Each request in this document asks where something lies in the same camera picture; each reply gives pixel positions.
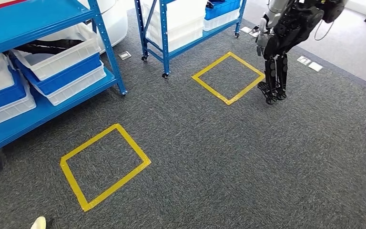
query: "shelving unit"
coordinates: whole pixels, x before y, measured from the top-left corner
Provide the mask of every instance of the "shelving unit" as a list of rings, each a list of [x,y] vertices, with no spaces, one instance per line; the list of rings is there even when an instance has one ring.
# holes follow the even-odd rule
[[[168,34],[167,34],[167,31],[168,31],[167,28],[168,27],[167,27],[166,11],[167,11],[167,4],[171,3],[175,0],[159,0],[159,1],[160,1],[159,2],[159,7],[160,7],[160,15],[161,15],[162,40],[163,40],[163,46],[162,47],[159,47],[156,43],[154,43],[150,39],[146,38],[146,32],[147,32],[149,23],[151,21],[151,17],[152,17],[153,11],[155,9],[155,4],[156,4],[157,0],[153,0],[151,10],[149,12],[148,20],[146,20],[145,25],[144,25],[144,20],[142,18],[141,0],[135,0],[135,9],[137,11],[138,27],[139,27],[139,30],[140,30],[140,37],[141,37],[142,60],[146,61],[147,58],[148,58],[148,54],[151,54],[156,59],[161,61],[163,63],[163,69],[164,69],[164,73],[162,75],[163,78],[167,78],[169,76],[169,62],[172,58],[182,54],[183,52],[189,50],[190,48],[192,48],[196,45],[198,45],[199,43],[213,37],[214,35],[218,34],[219,32],[224,31],[225,29],[233,26],[234,24],[236,24],[234,34],[237,38],[239,37],[239,29],[240,29],[241,22],[242,22],[242,17],[243,17],[243,14],[244,14],[246,0],[242,0],[241,8],[239,10],[239,17],[236,20],[231,21],[231,22],[229,22],[225,25],[222,25],[218,28],[215,28],[213,30],[203,31],[203,37],[201,37],[201,38],[191,42],[190,44],[187,44],[187,45],[185,45],[185,46],[183,46],[183,47],[181,47],[177,50],[169,52]],[[150,43],[156,49],[158,49],[162,53],[162,57],[159,56],[158,54],[156,54],[153,50],[151,50],[148,47],[148,43]]]
[[[0,52],[92,20],[93,31],[97,26],[113,70],[111,73],[105,69],[106,77],[58,106],[31,89],[37,107],[0,123],[0,148],[112,85],[116,84],[122,95],[127,93],[97,1],[88,2],[90,9],[77,0],[28,0],[0,9]]]

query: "humanoid robot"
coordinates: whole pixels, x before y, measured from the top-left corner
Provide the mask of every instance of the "humanoid robot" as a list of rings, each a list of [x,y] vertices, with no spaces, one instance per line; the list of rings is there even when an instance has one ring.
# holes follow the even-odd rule
[[[265,59],[266,82],[257,85],[266,103],[283,100],[287,80],[287,52],[308,39],[323,20],[333,23],[348,0],[270,0],[263,14],[257,37],[257,53]]]

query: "yellow tape square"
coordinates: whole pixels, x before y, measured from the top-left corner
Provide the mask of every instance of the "yellow tape square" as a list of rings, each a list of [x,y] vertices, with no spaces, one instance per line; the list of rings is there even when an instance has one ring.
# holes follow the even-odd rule
[[[92,145],[94,142],[101,139],[102,137],[104,137],[106,134],[110,133],[113,130],[117,130],[124,137],[124,139],[128,142],[128,144],[134,149],[134,151],[141,158],[142,163],[139,166],[137,166],[135,169],[133,169],[125,177],[123,177],[121,180],[117,181],[114,185],[112,185],[110,188],[108,188],[106,191],[104,191],[103,193],[101,193],[95,199],[93,199],[91,202],[88,203],[88,201],[86,200],[86,197],[82,193],[81,188],[79,187],[78,183],[76,182],[75,177],[73,176],[73,174],[67,164],[67,160],[70,159],[71,157],[75,156],[77,153],[79,153],[83,149]],[[109,128],[105,129],[104,131],[102,131],[100,134],[89,139],[87,142],[83,143],[76,149],[67,153],[65,156],[61,157],[60,166],[61,166],[61,168],[64,172],[64,175],[67,178],[74,194],[76,195],[76,198],[78,199],[79,204],[81,205],[82,209],[84,211],[88,211],[88,210],[92,209],[93,207],[95,207],[96,205],[98,205],[104,199],[109,197],[113,192],[117,191],[121,186],[123,186],[125,183],[127,183],[130,179],[132,179],[139,172],[141,172],[150,163],[151,163],[150,159],[141,150],[141,148],[136,144],[136,142],[131,138],[131,136],[124,130],[124,128],[120,124],[114,124],[114,125],[110,126]]]
[[[259,75],[259,77],[256,80],[254,80],[253,82],[251,82],[248,86],[246,86],[243,90],[241,90],[232,99],[227,99],[223,95],[221,95],[219,92],[217,92],[216,90],[214,90],[212,87],[210,87],[208,84],[206,84],[204,81],[202,81],[200,79],[200,76],[203,75],[204,73],[206,73],[207,71],[209,71],[210,69],[214,68],[217,64],[221,63],[223,60],[225,60],[226,58],[228,58],[230,56],[232,56],[237,61],[241,62],[243,65],[245,65],[246,67],[250,68],[252,71],[254,71],[255,73],[257,73]],[[209,92],[211,92],[213,95],[217,96],[217,98],[219,98],[222,101],[224,101],[227,105],[231,105],[233,102],[235,102],[236,100],[240,99],[243,95],[245,95],[248,91],[250,91],[250,89],[252,89],[254,86],[256,86],[260,81],[262,81],[264,79],[264,74],[261,73],[256,68],[254,68],[253,66],[251,66],[250,64],[248,64],[246,61],[244,61],[241,58],[239,58],[237,55],[233,54],[232,52],[228,52],[227,54],[225,54],[224,56],[222,56],[218,60],[214,61],[212,64],[208,65],[206,68],[204,68],[203,70],[199,71],[194,76],[192,76],[192,78],[194,80],[196,80],[199,84],[201,84],[201,86],[203,86]]]

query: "blue plastic bin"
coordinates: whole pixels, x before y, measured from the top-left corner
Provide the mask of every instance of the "blue plastic bin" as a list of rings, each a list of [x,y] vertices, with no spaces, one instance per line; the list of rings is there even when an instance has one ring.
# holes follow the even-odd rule
[[[223,14],[237,10],[241,6],[241,0],[225,0],[225,2],[213,3],[214,9],[205,8],[205,19],[211,20]]]
[[[8,69],[13,76],[14,84],[0,90],[0,107],[26,97],[26,92],[24,91],[23,84],[21,83],[19,72],[12,69],[10,66],[8,66]]]
[[[16,59],[15,64],[17,67],[19,67],[27,80],[29,80],[29,82],[35,87],[38,87],[44,95],[49,95],[57,91],[58,89],[77,80],[81,76],[102,65],[100,62],[100,55],[96,53],[85,60],[80,61],[79,63],[74,64],[73,66],[51,76],[50,78],[40,81],[36,75],[29,68],[20,63],[19,60]]]

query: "carpet floor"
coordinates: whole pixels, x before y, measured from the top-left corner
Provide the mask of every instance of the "carpet floor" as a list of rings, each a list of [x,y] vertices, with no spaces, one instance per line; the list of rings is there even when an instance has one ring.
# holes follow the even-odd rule
[[[129,23],[114,47],[132,54],[118,59],[126,96],[106,90],[4,147],[0,229],[40,215],[52,229],[366,229],[366,83],[295,47],[286,100],[267,105],[253,88],[228,106],[191,76],[227,52],[263,71],[254,38],[229,28],[173,59],[164,80],[159,61],[141,61],[134,11]],[[229,99],[256,77],[228,58],[200,78]],[[152,163],[84,212],[60,158],[115,123]],[[68,161],[88,201],[140,163],[118,132]]]

